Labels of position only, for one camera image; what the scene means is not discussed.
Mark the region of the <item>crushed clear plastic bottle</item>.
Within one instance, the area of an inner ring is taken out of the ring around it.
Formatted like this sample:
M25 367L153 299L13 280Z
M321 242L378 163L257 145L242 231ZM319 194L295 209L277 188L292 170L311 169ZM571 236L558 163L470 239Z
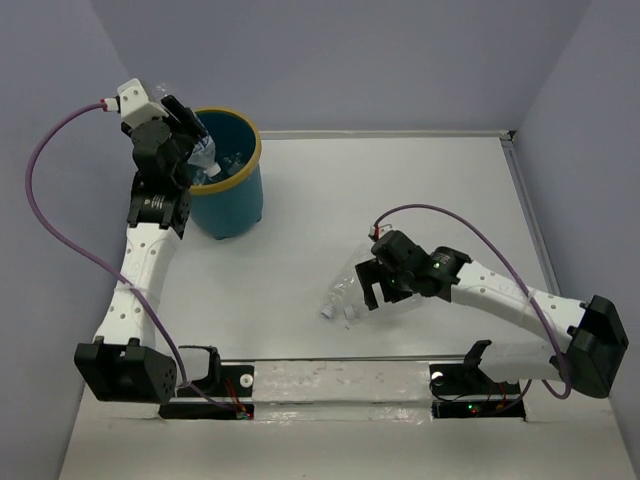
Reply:
M319 314L326 320L343 320L355 324L366 319L381 318L381 308L369 310L364 302L364 294L355 267L372 258L370 245L359 244L349 255L339 272L331 281L319 308Z

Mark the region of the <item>clear bottle green white label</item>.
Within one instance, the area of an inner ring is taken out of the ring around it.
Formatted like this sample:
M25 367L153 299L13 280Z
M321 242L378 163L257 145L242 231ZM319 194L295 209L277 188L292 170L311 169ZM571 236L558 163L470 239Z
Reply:
M211 183L212 183L214 178L222 172L222 168L217 163L215 156L216 156L216 145L213 138L211 137L208 130L206 129L206 137L203 140L198 141L198 143L196 144L196 146L192 151L191 157L188 160L188 164L193 170L192 175L197 170L203 170L211 178Z

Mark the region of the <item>clear bottle white cap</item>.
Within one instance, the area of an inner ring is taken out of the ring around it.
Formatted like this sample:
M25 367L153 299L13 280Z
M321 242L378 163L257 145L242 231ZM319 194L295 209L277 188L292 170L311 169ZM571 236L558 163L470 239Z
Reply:
M342 312L348 322L364 322L369 320L389 320L399 315L419 309L423 304L420 296L411 296L396 303L384 302L382 294L376 295L378 307L370 309L361 294L345 298Z

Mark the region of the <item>small bottle black cap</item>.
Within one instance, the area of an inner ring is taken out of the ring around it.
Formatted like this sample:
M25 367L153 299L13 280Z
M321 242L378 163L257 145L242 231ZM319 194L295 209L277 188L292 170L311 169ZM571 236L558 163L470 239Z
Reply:
M246 159L241 152L236 152L220 160L221 168L231 177L238 174L246 165Z

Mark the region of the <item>clear wide-mouth plastic jar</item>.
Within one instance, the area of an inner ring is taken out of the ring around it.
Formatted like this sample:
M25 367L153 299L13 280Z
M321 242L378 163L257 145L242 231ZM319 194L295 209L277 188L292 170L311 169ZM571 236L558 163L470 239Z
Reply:
M204 186L211 183L211 178L203 170L197 170L192 175L193 186Z

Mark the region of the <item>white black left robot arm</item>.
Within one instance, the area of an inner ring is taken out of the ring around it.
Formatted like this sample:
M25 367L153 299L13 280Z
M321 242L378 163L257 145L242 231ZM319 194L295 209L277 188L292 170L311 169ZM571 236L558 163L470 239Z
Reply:
M105 317L89 343L77 345L74 363L97 400L166 404L188 385L215 392L221 370L206 360L187 373L179 349L157 310L169 265L183 239L192 197L188 160L207 132L174 96L140 123L124 118L136 172L127 213L126 248Z

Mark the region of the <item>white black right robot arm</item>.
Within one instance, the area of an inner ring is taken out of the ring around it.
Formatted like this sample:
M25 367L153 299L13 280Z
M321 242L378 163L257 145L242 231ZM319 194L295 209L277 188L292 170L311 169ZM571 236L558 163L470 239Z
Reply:
M377 240L371 254L355 267L369 310L420 295L485 312L536 336L515 346L476 341L460 368L468 390L541 380L569 383L592 398L609 396L629 346L609 299L595 295L584 302L531 289L450 247L428 253L398 230Z

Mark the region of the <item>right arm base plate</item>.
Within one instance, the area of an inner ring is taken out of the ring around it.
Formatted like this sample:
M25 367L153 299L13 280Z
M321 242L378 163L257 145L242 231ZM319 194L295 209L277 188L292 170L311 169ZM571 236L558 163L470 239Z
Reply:
M526 419L518 383L496 383L462 363L431 364L429 374L434 419Z

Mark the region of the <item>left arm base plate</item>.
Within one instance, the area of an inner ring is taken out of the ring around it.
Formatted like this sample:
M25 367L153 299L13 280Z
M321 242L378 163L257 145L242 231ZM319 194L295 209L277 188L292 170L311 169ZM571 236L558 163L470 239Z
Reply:
M158 415L164 420L251 421L254 371L250 363L223 363L218 381L208 374L178 389L169 403L159 407Z

